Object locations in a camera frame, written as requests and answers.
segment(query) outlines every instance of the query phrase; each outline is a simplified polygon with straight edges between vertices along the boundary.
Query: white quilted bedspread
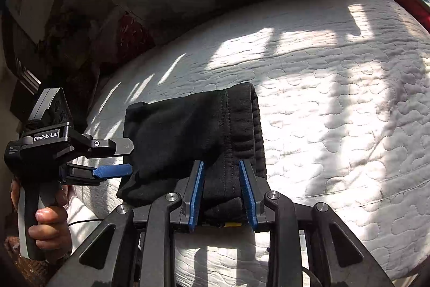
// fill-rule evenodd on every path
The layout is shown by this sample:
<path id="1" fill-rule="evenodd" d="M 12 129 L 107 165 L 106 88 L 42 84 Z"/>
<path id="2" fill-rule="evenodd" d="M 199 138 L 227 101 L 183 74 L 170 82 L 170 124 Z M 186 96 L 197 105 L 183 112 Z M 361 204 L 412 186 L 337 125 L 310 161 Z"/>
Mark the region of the white quilted bedspread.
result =
<path id="1" fill-rule="evenodd" d="M 137 101 L 251 82 L 271 188 L 327 202 L 397 278 L 430 251 L 429 64 L 429 34 L 393 0 L 273 0 L 135 59 L 104 88 L 88 132 L 121 137 Z M 120 203 L 118 184 L 76 191 L 103 217 Z M 177 235 L 178 282 L 263 286 L 268 245 L 249 228 Z"/>

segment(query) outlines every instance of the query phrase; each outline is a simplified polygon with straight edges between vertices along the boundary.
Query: gray handle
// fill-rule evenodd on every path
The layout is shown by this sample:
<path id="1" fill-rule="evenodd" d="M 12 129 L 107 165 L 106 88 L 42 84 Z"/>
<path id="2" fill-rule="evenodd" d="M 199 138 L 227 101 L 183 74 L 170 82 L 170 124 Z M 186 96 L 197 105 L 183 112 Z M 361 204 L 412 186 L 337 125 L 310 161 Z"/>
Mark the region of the gray handle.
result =
<path id="1" fill-rule="evenodd" d="M 57 205 L 55 194 L 61 189 L 58 181 L 21 184 L 18 202 L 18 232 L 21 256 L 33 260 L 45 260 L 43 250 L 28 234 L 29 227 L 37 225 L 36 211 Z"/>

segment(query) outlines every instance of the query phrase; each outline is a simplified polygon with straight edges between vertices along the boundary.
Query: folded black garment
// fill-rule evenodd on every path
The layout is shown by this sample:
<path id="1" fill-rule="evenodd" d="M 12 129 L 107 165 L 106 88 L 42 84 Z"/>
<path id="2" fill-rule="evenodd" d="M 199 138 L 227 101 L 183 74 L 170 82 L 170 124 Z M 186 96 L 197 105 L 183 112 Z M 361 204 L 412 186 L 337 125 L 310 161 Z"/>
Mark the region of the folded black garment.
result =
<path id="1" fill-rule="evenodd" d="M 133 173 L 121 180 L 117 196 L 130 205 L 147 205 L 172 192 L 190 175 L 194 160 L 201 160 L 204 220 L 241 222 L 239 161 L 249 160 L 255 174 L 266 177 L 259 103 L 251 83 L 130 105 L 124 137 L 134 143 L 124 157 Z"/>

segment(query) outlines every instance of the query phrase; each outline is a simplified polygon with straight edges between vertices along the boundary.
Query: human hand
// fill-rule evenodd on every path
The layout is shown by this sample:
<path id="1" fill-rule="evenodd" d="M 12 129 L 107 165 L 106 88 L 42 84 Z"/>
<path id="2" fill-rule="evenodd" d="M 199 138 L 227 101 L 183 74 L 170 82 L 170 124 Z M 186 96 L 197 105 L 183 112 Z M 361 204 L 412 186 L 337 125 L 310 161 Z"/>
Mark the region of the human hand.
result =
<path id="1" fill-rule="evenodd" d="M 10 197 L 13 206 L 18 209 L 20 185 L 12 181 Z M 67 226 L 67 186 L 63 186 L 55 194 L 58 206 L 40 209 L 36 212 L 38 225 L 29 227 L 28 234 L 36 240 L 36 245 L 46 250 L 45 256 L 49 263 L 55 263 L 72 248 L 72 238 Z"/>

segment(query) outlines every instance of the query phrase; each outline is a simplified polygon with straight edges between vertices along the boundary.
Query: triangular cutout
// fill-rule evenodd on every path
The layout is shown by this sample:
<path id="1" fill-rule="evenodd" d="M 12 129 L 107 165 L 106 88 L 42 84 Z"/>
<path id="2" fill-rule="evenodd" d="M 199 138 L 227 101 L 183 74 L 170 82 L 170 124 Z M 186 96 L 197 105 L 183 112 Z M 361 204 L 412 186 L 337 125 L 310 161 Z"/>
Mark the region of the triangular cutout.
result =
<path id="1" fill-rule="evenodd" d="M 114 232 L 114 225 L 107 226 L 92 245 L 82 253 L 79 257 L 79 263 L 102 270 L 105 267 L 106 257 L 108 256 L 110 242 L 112 241 Z"/>
<path id="2" fill-rule="evenodd" d="M 345 235 L 342 229 L 336 224 L 330 224 L 329 227 L 339 266 L 345 268 L 352 264 L 361 263 L 363 261 L 362 254 Z"/>

